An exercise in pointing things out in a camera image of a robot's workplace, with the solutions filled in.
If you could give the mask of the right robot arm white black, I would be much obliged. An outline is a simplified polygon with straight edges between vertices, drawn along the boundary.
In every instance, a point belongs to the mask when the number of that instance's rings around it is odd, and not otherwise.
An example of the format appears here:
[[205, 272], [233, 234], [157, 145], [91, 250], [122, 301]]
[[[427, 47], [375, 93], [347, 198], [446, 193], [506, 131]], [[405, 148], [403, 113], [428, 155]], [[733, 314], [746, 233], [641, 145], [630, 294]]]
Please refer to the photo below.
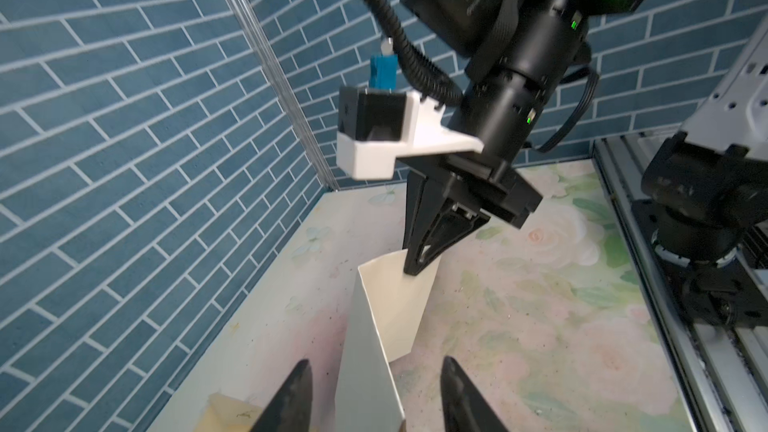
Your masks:
[[449, 127], [484, 148], [412, 161], [406, 272], [491, 217], [529, 223], [538, 196], [511, 164], [563, 85], [575, 110], [536, 152], [583, 116], [613, 132], [678, 123], [632, 206], [642, 234], [688, 321], [765, 324], [732, 253], [767, 217], [767, 0], [499, 0], [474, 28]]

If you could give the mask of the cream letter paper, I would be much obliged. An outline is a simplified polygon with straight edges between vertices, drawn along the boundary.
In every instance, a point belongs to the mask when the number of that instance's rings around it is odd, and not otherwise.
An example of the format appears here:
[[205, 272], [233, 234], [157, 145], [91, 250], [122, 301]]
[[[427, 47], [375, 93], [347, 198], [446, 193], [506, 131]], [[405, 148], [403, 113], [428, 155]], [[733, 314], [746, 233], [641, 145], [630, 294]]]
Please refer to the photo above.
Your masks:
[[388, 253], [358, 267], [335, 393], [338, 431], [405, 429], [390, 363], [412, 351], [440, 264], [408, 275], [406, 254]]

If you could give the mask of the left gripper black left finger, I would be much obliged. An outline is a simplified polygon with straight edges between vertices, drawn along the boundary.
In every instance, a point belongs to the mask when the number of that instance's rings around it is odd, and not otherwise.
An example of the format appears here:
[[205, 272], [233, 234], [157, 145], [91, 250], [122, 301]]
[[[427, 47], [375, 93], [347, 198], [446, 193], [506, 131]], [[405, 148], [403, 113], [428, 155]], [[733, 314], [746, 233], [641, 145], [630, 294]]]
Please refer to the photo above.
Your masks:
[[312, 368], [300, 360], [251, 427], [251, 432], [307, 432], [313, 400]]

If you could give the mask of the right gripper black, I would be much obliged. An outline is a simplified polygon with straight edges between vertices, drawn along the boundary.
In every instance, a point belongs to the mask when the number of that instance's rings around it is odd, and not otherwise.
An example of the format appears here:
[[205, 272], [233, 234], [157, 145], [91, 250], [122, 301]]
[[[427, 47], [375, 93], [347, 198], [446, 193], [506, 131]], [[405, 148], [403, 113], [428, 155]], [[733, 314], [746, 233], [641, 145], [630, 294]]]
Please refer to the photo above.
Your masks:
[[418, 276], [485, 226], [489, 215], [521, 228], [542, 202], [535, 187], [503, 159], [450, 153], [409, 157], [407, 165], [412, 169], [403, 239], [407, 275]]

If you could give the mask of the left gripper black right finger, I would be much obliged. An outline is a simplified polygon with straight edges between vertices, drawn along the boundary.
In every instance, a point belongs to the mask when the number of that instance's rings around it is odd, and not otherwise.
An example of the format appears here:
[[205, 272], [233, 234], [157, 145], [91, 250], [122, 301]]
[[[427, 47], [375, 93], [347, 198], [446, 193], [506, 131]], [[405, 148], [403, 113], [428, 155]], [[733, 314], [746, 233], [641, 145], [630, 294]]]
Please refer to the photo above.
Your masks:
[[507, 432], [480, 391], [451, 356], [445, 356], [440, 375], [444, 428], [447, 432]]

